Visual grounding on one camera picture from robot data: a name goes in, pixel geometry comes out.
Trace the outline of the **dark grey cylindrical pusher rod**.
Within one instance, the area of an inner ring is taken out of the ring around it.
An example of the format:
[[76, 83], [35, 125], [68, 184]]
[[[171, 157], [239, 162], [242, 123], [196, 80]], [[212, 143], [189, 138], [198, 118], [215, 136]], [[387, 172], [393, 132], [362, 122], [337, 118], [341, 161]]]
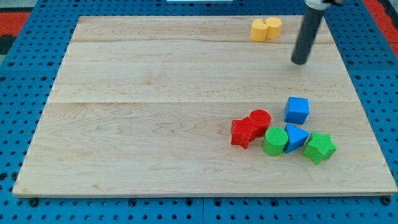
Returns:
[[307, 7], [291, 56], [294, 64], [303, 65], [307, 62], [324, 12], [324, 10]]

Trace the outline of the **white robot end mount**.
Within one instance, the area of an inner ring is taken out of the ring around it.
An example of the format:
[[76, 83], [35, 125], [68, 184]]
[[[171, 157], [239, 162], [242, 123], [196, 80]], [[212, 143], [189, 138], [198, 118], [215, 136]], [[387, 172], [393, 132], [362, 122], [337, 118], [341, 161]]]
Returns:
[[344, 0], [304, 0], [304, 2], [309, 8], [325, 11], [330, 6], [342, 6]]

